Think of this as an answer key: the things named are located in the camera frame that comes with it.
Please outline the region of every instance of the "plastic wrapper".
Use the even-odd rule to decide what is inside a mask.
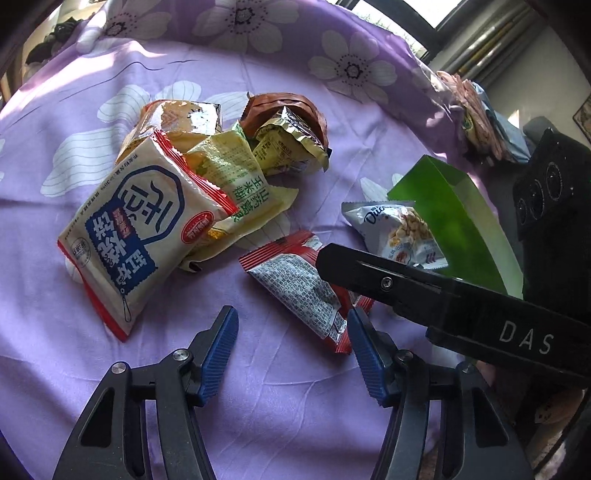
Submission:
[[[201,140],[222,131],[220,106],[187,100],[156,100],[145,105],[138,124],[123,140],[116,163],[155,130],[165,132],[174,148],[185,155]]]
[[[316,259],[321,247],[313,233],[299,231],[244,255],[240,263],[331,351],[351,353],[347,314],[354,306],[368,313],[374,301],[320,278]]]
[[[125,340],[194,242],[234,213],[230,198],[156,131],[104,179],[57,243],[99,316]]]
[[[196,264],[214,257],[243,236],[263,227],[287,210],[298,190],[267,183],[239,125],[212,135],[189,151],[189,167],[223,189],[239,210],[203,235],[181,268],[198,271]]]
[[[248,138],[283,107],[298,115],[314,132],[324,149],[328,149],[326,118],[305,96],[295,93],[263,93],[250,98],[240,118],[240,125]]]
[[[413,202],[343,203],[342,213],[365,240],[368,252],[412,267],[447,266],[441,249]]]
[[[306,123],[283,107],[256,132],[252,151],[265,175],[286,171],[314,173],[329,167],[329,156]]]

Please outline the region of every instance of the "bed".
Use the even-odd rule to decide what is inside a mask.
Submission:
[[[273,177],[300,189],[293,207],[201,272],[176,271],[128,341],[118,341],[57,236],[111,170],[143,105],[216,102],[228,128],[248,93],[265,92],[305,95],[324,113],[330,168]],[[31,476],[51,479],[114,362],[158,362],[230,304],[240,315],[238,340],[219,394],[197,412],[217,477],[369,478],[389,411],[367,394],[355,357],[325,350],[237,259],[299,229],[363,248],[341,203],[389,189],[423,154],[469,171],[462,116],[404,40],[325,0],[109,0],[79,25],[0,112],[0,430]],[[423,327],[381,304],[371,319],[400,348],[437,360]],[[427,450],[438,417],[433,404]],[[156,429],[150,405],[159,480]]]

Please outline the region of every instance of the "picture frame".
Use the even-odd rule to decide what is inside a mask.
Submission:
[[[587,97],[581,108],[573,115],[573,120],[591,143],[591,95]]]

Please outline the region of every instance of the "snack bag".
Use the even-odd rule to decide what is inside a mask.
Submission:
[[[253,138],[256,131],[285,106],[289,107],[311,128],[324,149],[327,150],[329,139],[326,134],[326,118],[309,99],[295,93],[262,93],[250,97],[240,118],[240,125],[246,136]]]
[[[156,131],[104,179],[57,245],[80,272],[99,316],[124,341],[195,240],[236,210]]]
[[[224,190],[239,208],[197,240],[181,264],[187,271],[195,271],[195,262],[214,257],[287,210],[298,193],[297,189],[267,183],[241,130],[205,139],[189,151],[187,162],[198,175]]]
[[[412,267],[443,268],[447,261],[413,202],[345,202],[343,216],[368,252]]]
[[[286,171],[326,171],[329,156],[308,125],[283,107],[256,132],[258,145],[252,151],[265,175]]]
[[[119,163],[154,130],[162,130],[183,155],[209,135],[222,131],[221,107],[215,103],[187,100],[156,100],[142,108],[135,128],[125,137]]]
[[[331,351],[351,353],[347,314],[358,306],[366,313],[374,301],[320,278],[316,258],[322,243],[299,231],[266,244],[239,261],[271,294],[324,340]]]

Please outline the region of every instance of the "purple fabric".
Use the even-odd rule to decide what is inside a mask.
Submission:
[[[132,1],[135,10],[128,8],[137,13],[138,1]],[[443,154],[460,165],[453,108],[445,103],[445,92],[421,80],[420,65],[405,42],[324,0],[251,2],[256,12],[267,9],[282,41],[271,53],[253,48],[277,48],[276,30],[263,26],[270,40],[252,35],[251,44],[250,34],[244,34],[247,54],[209,47],[223,33],[191,33],[199,15],[214,7],[211,0],[142,2],[138,18],[161,15],[151,17],[150,25],[137,21],[135,31],[127,32],[136,40],[99,37],[115,32],[113,19],[124,17],[125,7],[109,0],[77,44],[44,66],[0,113],[0,430],[36,480],[50,479],[78,415],[111,364],[158,362],[187,346],[224,304],[231,304],[241,319],[238,340],[218,396],[197,412],[217,477],[369,478],[390,412],[367,394],[354,356],[328,353],[237,259],[261,242],[301,228],[323,242],[363,248],[345,224],[340,204],[363,199],[361,178],[388,187],[392,174],[406,173],[425,153]],[[218,5],[231,9],[233,3],[218,0]],[[153,8],[146,12],[146,6]],[[244,19],[242,10],[234,14]],[[361,58],[364,68],[373,69],[368,77],[373,86],[351,88],[351,97],[327,88],[339,81],[326,70],[330,62],[313,61],[310,67],[313,57],[330,57],[326,49],[335,54],[338,35],[348,54],[376,54]],[[244,47],[243,38],[220,42]],[[359,42],[365,42],[365,50]],[[393,83],[389,66],[371,67],[377,61],[394,66]],[[349,73],[359,74],[357,67]],[[376,86],[387,94],[387,103],[358,101],[362,92],[383,100]],[[333,148],[329,170],[303,178],[272,177],[274,184],[300,189],[287,215],[206,262],[201,273],[175,272],[127,343],[120,343],[64,262],[58,234],[112,167],[144,103],[163,96],[217,98],[227,126],[239,116],[245,92],[277,91],[304,94],[326,115]],[[371,319],[399,347],[431,359],[423,327],[393,317],[380,304]],[[152,407],[150,449],[154,478],[160,480],[165,475]],[[437,437],[438,414],[434,405],[428,448]]]

